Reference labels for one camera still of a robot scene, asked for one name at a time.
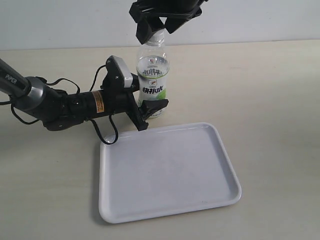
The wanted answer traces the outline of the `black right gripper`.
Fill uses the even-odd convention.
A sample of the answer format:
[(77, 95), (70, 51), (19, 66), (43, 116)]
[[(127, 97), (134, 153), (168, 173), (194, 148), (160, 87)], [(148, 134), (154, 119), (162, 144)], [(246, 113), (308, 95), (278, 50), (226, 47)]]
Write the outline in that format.
[[(137, 0), (129, 14), (137, 23), (136, 38), (145, 44), (156, 32), (174, 33), (201, 10), (201, 0)], [(163, 24), (160, 18), (166, 18)]]

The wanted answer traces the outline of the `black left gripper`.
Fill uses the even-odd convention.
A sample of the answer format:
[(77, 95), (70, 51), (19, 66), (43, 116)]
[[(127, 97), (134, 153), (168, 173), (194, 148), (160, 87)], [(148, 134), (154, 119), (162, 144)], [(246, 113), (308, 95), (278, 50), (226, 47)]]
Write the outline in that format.
[(107, 76), (100, 86), (105, 112), (109, 115), (126, 113), (133, 122), (138, 131), (144, 131), (149, 124), (145, 121), (149, 118), (157, 118), (168, 106), (168, 99), (143, 100), (138, 107), (134, 92), (139, 90), (139, 77), (132, 74), (132, 83), (130, 88), (116, 89), (108, 83)]

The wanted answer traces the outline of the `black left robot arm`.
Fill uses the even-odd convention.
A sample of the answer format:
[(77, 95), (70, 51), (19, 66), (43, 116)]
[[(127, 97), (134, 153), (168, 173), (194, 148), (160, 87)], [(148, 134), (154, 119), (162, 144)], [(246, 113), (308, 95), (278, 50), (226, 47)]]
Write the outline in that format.
[(0, 90), (14, 108), (36, 118), (49, 131), (62, 131), (85, 121), (126, 113), (139, 131), (146, 130), (146, 120), (167, 107), (169, 101), (144, 100), (138, 106), (133, 93), (140, 89), (138, 76), (131, 73), (124, 60), (111, 55), (103, 65), (107, 74), (99, 90), (68, 94), (54, 89), (39, 76), (24, 77), (3, 60), (0, 62)]

